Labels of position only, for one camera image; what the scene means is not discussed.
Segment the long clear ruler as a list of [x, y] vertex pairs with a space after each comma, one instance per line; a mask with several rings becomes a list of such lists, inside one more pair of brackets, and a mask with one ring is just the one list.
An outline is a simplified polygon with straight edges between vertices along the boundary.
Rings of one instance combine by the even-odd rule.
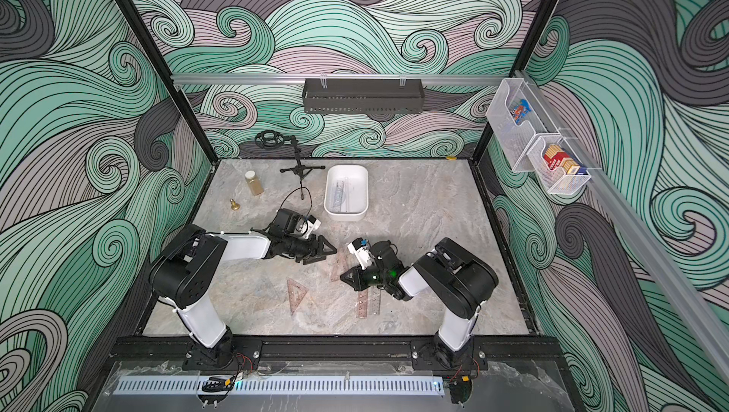
[[382, 291], [370, 289], [368, 294], [368, 316], [377, 316], [381, 313]]

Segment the long pink ruler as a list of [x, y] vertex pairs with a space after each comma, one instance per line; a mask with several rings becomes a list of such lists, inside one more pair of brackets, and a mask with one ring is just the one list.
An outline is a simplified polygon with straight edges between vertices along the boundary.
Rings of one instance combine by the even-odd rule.
[[368, 317], [369, 290], [358, 292], [356, 316], [358, 319], [366, 319]]

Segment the clear semicircle protractor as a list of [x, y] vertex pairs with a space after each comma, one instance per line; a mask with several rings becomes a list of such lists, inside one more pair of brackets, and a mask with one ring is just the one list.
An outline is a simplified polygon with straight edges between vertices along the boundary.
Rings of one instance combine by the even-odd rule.
[[333, 213], [347, 212], [347, 186], [340, 183], [335, 187], [330, 201], [330, 211]]

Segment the white plastic storage box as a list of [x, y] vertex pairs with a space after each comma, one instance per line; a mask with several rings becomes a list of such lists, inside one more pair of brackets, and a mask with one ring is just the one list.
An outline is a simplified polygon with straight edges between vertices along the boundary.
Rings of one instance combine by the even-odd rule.
[[357, 164], [334, 165], [327, 174], [324, 209], [335, 221], [357, 222], [369, 208], [368, 169]]

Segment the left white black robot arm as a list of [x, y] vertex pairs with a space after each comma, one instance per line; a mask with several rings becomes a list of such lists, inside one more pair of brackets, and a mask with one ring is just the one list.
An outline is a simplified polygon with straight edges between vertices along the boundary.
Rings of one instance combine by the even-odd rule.
[[215, 349], [229, 332], [208, 295], [220, 263], [281, 256], [309, 265], [334, 254], [337, 249], [322, 235], [304, 238], [261, 230], [214, 233], [189, 224], [152, 262], [148, 282], [175, 310], [192, 340]]

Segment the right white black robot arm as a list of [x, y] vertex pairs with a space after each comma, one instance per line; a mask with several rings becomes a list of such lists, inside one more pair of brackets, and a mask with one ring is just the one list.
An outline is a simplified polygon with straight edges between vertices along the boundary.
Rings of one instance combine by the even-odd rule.
[[357, 265], [340, 275], [355, 292], [383, 290], [399, 301], [410, 301], [429, 290], [444, 306], [436, 346], [449, 355], [463, 352], [473, 336], [482, 306], [499, 285], [495, 270], [455, 240], [444, 237], [410, 265], [398, 257], [389, 241], [358, 237], [347, 245]]

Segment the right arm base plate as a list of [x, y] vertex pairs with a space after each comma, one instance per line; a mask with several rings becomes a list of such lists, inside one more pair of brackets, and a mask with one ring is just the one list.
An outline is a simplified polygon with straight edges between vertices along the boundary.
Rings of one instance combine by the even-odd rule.
[[435, 337], [412, 340], [410, 353], [415, 370], [455, 372], [460, 368], [470, 372], [488, 368], [485, 355], [474, 339], [459, 350], [450, 349]]

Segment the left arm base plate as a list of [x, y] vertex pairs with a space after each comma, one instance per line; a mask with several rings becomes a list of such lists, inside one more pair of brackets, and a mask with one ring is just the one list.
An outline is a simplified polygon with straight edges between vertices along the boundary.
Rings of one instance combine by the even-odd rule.
[[191, 342], [186, 349], [182, 369], [222, 373], [234, 373], [238, 369], [256, 370], [261, 349], [261, 340], [249, 338], [221, 340], [212, 349]]

